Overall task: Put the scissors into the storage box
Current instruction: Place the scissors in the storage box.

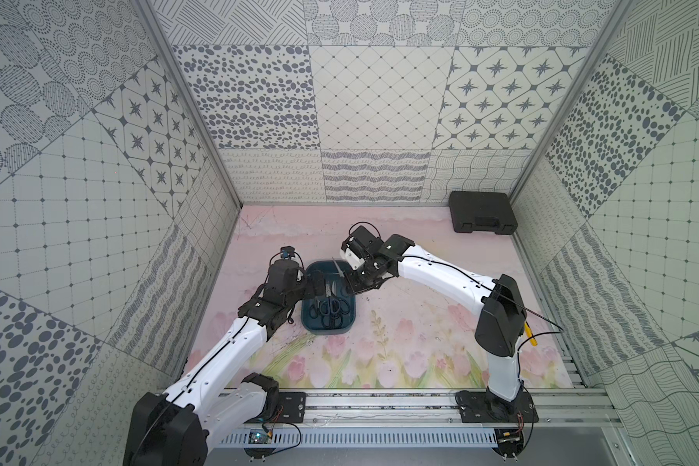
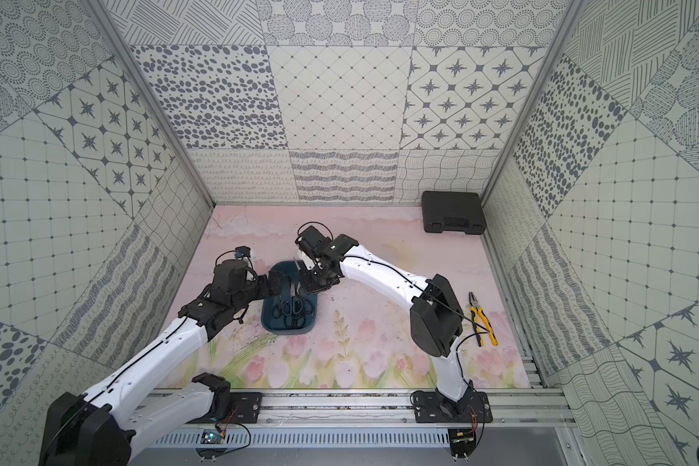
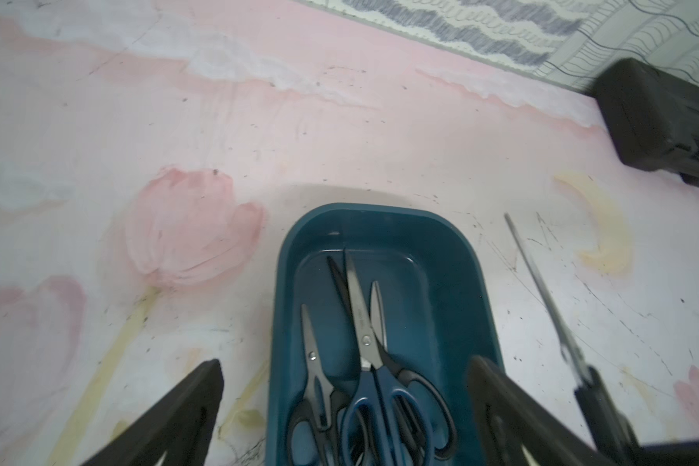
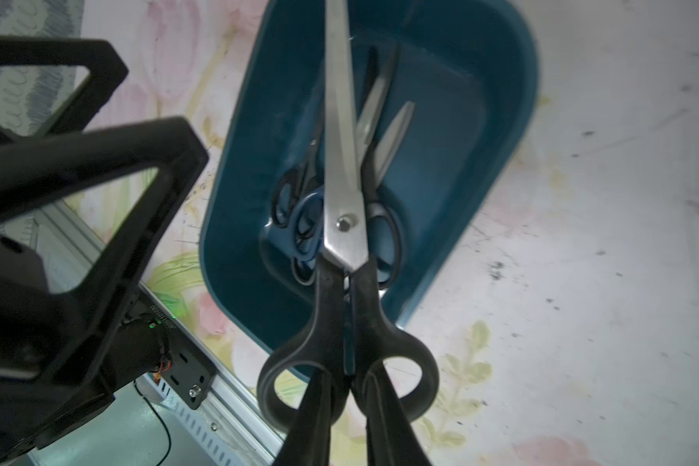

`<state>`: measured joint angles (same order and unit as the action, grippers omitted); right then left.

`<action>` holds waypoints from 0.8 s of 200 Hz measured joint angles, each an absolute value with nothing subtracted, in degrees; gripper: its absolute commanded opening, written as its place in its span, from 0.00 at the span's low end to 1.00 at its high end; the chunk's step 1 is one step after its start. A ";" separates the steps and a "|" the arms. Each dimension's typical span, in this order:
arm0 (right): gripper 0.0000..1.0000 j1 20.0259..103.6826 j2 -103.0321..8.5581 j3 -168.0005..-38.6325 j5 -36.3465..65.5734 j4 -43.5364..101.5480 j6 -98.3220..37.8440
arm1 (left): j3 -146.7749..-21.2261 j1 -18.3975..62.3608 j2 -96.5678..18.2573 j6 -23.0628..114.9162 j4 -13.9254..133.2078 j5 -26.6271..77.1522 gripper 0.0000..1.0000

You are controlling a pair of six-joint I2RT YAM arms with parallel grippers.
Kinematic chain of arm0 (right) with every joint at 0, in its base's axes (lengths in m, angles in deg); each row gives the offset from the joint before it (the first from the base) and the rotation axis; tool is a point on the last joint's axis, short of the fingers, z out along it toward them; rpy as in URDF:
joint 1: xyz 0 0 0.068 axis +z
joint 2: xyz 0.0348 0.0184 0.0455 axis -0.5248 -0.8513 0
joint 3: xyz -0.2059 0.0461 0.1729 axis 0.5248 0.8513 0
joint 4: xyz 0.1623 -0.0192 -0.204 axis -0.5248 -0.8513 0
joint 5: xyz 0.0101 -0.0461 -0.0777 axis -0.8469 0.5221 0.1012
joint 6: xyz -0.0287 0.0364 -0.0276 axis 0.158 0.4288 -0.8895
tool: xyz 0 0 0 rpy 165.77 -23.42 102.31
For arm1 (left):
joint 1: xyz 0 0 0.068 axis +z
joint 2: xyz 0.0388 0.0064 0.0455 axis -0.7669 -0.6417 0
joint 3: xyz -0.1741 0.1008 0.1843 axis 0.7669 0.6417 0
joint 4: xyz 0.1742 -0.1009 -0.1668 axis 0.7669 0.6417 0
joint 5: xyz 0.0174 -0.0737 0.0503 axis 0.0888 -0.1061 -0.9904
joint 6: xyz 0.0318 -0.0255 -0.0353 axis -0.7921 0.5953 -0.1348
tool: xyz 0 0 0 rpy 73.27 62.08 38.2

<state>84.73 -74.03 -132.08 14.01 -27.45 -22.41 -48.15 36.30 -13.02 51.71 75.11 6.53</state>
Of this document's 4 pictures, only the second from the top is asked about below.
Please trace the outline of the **teal plastic storage box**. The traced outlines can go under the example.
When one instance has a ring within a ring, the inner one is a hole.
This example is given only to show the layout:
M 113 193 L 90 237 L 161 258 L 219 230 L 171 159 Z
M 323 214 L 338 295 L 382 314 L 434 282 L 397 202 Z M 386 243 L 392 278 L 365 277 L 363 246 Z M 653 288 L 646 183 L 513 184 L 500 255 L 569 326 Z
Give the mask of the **teal plastic storage box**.
M 300 265 L 295 261 L 282 261 L 270 269 L 269 275 L 279 280 L 279 290 L 262 303 L 261 323 L 267 331 L 299 335 L 313 329 L 318 297 L 303 289 L 299 272 Z

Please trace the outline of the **black scissors silver blades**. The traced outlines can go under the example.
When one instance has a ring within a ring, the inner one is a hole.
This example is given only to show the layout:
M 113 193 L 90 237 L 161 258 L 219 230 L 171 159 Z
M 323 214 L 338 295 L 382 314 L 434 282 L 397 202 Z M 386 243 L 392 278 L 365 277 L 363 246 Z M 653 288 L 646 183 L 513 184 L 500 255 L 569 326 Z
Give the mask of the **black scissors silver blades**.
M 270 326 L 275 329 L 290 329 L 285 325 L 285 316 L 287 315 L 287 306 L 289 306 L 289 300 L 281 299 L 275 301 L 270 310 Z

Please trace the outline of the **large all-black scissors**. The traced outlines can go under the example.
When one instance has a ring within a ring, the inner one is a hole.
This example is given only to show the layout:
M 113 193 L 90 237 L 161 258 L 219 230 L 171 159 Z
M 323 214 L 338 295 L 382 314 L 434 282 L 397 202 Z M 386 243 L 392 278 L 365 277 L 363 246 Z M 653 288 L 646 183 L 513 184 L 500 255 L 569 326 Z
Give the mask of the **large all-black scissors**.
M 290 329 L 303 327 L 314 312 L 315 307 L 307 298 L 293 296 L 289 300 L 289 306 L 287 306 L 285 325 Z

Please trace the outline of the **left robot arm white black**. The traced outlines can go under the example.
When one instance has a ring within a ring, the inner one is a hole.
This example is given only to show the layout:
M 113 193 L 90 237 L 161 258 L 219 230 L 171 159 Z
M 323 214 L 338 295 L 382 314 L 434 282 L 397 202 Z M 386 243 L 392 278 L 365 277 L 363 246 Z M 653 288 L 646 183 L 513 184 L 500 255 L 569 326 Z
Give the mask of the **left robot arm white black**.
M 173 395 L 145 404 L 177 366 L 225 326 L 242 322 L 250 303 L 278 295 L 279 275 L 259 275 L 248 248 L 219 256 L 213 281 L 145 349 L 102 382 L 59 396 L 47 411 L 42 465 L 126 465 L 161 437 L 190 421 L 232 421 L 257 413 L 256 402 L 231 396 L 231 384 L 202 373 Z

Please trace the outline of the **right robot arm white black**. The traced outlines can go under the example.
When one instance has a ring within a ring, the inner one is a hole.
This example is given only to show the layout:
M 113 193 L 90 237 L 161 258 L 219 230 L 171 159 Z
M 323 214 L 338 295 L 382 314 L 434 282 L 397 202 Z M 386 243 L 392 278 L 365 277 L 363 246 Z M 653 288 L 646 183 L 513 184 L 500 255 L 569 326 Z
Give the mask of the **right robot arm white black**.
M 322 234 L 319 225 L 309 221 L 297 230 L 304 291 L 318 294 L 347 279 L 384 295 L 406 312 L 413 342 L 431 357 L 441 403 L 459 408 L 470 400 L 476 390 L 463 375 L 457 347 L 465 340 L 463 323 L 472 319 L 464 315 L 449 280 L 399 269 L 350 236 Z

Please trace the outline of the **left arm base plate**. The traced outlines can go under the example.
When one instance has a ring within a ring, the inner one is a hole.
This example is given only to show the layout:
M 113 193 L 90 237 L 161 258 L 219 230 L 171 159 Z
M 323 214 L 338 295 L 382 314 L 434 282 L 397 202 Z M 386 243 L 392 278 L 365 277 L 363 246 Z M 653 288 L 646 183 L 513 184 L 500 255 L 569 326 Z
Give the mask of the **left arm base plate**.
M 208 411 L 200 417 L 188 421 L 188 424 L 197 423 L 244 423 L 254 424 L 258 422 L 262 392 L 236 391 L 229 394 L 215 395 L 214 400 L 207 406 Z

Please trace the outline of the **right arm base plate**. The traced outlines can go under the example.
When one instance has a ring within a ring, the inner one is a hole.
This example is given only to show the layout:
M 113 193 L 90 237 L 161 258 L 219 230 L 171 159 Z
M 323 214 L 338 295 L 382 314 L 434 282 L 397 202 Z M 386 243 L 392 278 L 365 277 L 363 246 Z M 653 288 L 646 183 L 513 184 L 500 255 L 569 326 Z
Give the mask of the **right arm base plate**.
M 458 401 L 435 391 L 416 390 L 410 401 L 417 423 L 492 423 L 493 415 L 485 392 L 468 388 Z

